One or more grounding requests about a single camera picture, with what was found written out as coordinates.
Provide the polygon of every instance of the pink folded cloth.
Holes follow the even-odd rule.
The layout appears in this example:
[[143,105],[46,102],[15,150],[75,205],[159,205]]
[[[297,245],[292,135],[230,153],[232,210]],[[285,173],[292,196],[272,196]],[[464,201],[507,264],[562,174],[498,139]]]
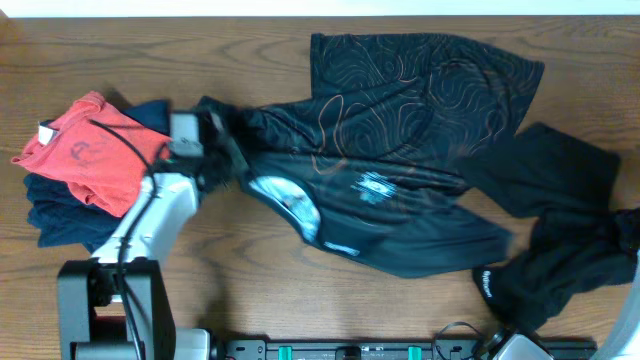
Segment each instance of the pink folded cloth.
[[121,217],[138,197],[146,168],[124,143],[89,120],[111,127],[131,142],[149,163],[155,160],[153,157],[160,146],[169,141],[169,137],[122,115],[99,93],[90,92],[47,125],[58,131],[53,140],[42,145],[35,135],[22,154],[11,162],[47,178],[64,181],[78,200]]

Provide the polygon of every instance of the thin wire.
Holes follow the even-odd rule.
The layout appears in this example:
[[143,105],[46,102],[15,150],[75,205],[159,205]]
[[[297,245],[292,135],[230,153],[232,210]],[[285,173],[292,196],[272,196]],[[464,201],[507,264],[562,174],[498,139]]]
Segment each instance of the thin wire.
[[[144,158],[142,153],[140,153],[140,151],[136,149],[136,147],[133,146],[133,144],[131,144],[122,135],[118,134],[117,132],[115,132],[114,130],[112,130],[111,128],[109,128],[107,125],[103,123],[100,123],[95,120],[89,120],[89,123],[91,125],[95,125],[101,128],[102,130],[108,132],[109,134],[114,136],[116,139],[120,140],[123,144],[125,144],[129,149],[131,149],[131,151],[133,151],[138,156],[138,158],[140,158],[140,160],[144,163],[145,167],[147,168],[147,172],[151,177],[151,183],[153,184],[153,188],[151,190],[151,196],[149,196],[149,199],[147,199],[147,202],[144,204],[142,209],[138,212],[138,215],[136,215],[136,217],[133,219],[133,221],[131,222],[131,225],[129,225],[129,229],[127,229],[127,232],[125,233],[124,237],[120,239],[120,249],[118,250],[118,263],[116,265],[116,274],[118,279],[117,285],[118,285],[118,290],[120,292],[120,296],[122,297],[122,305],[124,307],[125,321],[129,326],[129,330],[131,331],[131,334],[133,337],[133,346],[136,351],[136,357],[138,360],[144,360],[142,344],[140,342],[140,335],[138,333],[138,327],[136,326],[136,320],[133,317],[133,311],[131,310],[131,304],[129,303],[129,295],[128,295],[129,288],[127,287],[124,281],[124,273],[122,271],[123,270],[122,265],[124,263],[126,249],[128,249],[129,247],[129,240],[131,240],[131,235],[133,234],[133,231],[135,230],[138,223],[140,222],[142,215],[144,215],[144,213],[147,211],[149,206],[151,206],[151,202],[156,197],[158,192],[158,184],[156,183],[156,179],[153,173],[153,169],[151,168],[151,164],[149,164],[147,159]],[[159,155],[162,152],[165,146],[166,144],[162,144],[160,149],[158,149],[157,151],[157,155]]]
[[[444,357],[444,355],[442,355],[442,351],[440,350],[440,346],[438,345],[438,337],[441,336],[442,334],[444,334],[447,330],[449,330],[451,328],[454,328],[456,326],[466,326],[466,327],[470,328],[471,330],[473,330],[478,336],[480,336],[480,338],[484,338],[484,334],[482,334],[480,331],[476,330],[476,328],[471,326],[469,323],[466,323],[464,321],[455,321],[455,322],[450,323],[449,325],[445,326],[442,330],[438,331],[436,336],[433,337],[433,346],[436,348],[436,351],[438,352],[438,355],[443,360],[451,360],[451,359],[447,359],[446,357]],[[463,358],[462,360],[475,359],[477,351],[478,351],[478,347],[476,347],[476,349],[473,351],[473,354],[471,356]]]

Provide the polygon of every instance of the white wall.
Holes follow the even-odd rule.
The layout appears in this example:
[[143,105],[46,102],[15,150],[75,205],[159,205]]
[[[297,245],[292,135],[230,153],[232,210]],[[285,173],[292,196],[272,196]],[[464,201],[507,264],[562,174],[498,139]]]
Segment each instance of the white wall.
[[637,15],[640,0],[0,0],[9,17]]

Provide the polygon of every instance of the dark clothing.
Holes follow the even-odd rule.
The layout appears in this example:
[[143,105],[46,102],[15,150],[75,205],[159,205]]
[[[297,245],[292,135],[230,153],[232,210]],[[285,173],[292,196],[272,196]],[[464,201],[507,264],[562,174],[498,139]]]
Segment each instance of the dark clothing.
[[[150,101],[122,113],[163,135],[169,133],[168,101]],[[27,199],[33,203],[27,222],[40,229],[38,247],[81,243],[93,252],[120,224],[121,218],[78,201],[63,181],[32,173],[24,184]]]
[[311,40],[313,98],[223,109],[243,189],[319,249],[402,277],[505,258],[510,234],[455,205],[452,161],[511,138],[543,65],[448,35]]
[[503,321],[533,331],[573,294],[633,280],[640,212],[608,210],[617,155],[535,124],[456,164],[511,215],[539,216],[528,251],[505,266],[473,270]]

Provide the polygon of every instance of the wood grain surface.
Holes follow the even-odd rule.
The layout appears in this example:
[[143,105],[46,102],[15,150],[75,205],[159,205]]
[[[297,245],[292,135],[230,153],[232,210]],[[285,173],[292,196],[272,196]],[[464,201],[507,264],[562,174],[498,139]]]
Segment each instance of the wood grain surface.
[[[58,358],[56,274],[79,246],[37,249],[25,171],[9,165],[36,122],[89,90],[132,103],[204,94],[237,105],[310,95],[309,35],[453,33],[542,60],[525,127],[545,122],[620,153],[612,207],[640,205],[637,17],[171,18],[0,20],[0,357]],[[477,191],[462,204],[527,246],[533,219],[510,218]],[[430,338],[452,321],[495,326],[469,271],[403,280],[303,245],[275,213],[236,189],[210,196],[164,272],[176,323],[273,339]],[[575,296],[545,336],[610,331],[628,286]]]

